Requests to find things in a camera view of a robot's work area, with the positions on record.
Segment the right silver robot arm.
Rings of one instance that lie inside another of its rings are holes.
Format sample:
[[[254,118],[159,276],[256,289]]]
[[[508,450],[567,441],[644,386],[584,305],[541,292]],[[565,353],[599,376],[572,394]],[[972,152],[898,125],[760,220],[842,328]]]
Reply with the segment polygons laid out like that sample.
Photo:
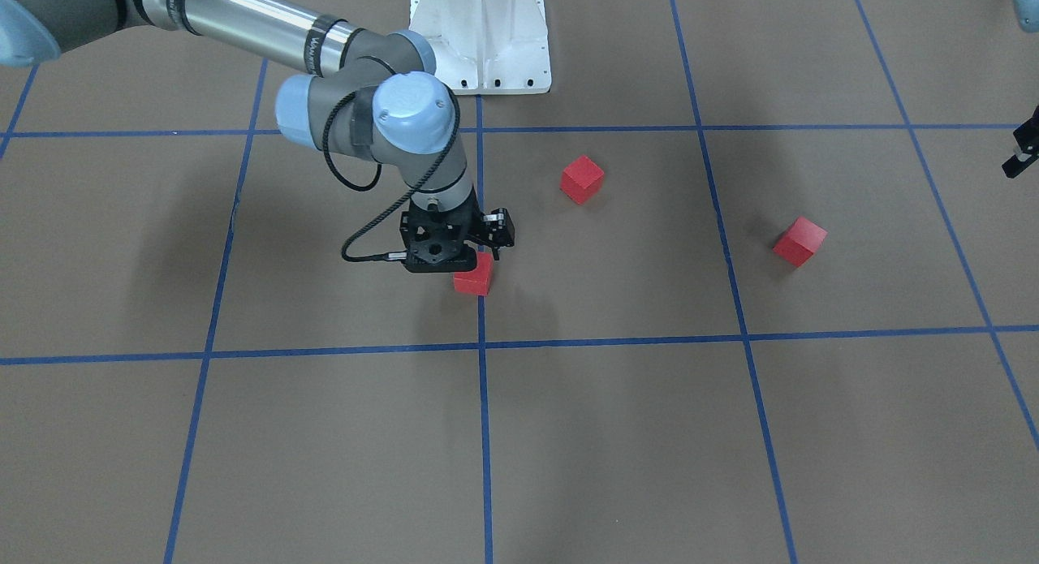
[[[348,262],[397,262],[415,274],[470,272],[479,256],[515,246],[507,209],[484,212],[459,138],[458,99],[411,29],[379,34],[285,0],[2,0],[2,64],[29,68],[152,27],[215,41],[293,75],[275,101],[278,130],[319,151],[356,193],[382,170],[405,186],[345,239]]]

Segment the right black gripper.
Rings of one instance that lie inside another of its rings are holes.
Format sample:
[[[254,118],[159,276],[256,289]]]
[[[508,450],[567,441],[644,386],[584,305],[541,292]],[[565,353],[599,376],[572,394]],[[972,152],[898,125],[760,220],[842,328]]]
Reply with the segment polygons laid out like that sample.
[[[478,213],[474,200],[450,210],[421,209],[409,202],[399,225],[403,267],[412,274],[452,274],[477,268],[476,250],[467,239]],[[502,249],[515,246],[515,223],[508,209],[495,209],[479,217],[477,243],[489,249],[494,260],[500,260]]]

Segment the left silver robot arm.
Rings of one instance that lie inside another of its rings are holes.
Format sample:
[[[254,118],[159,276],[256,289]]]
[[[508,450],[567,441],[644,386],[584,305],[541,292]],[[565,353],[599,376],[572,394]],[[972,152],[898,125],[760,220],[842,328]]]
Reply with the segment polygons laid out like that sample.
[[[1018,25],[1027,34],[1038,32],[1038,0],[1012,0]],[[1002,163],[1002,172],[1015,179],[1035,164],[1038,158],[1038,106],[1031,116],[1013,132],[1015,150],[1013,156]]]

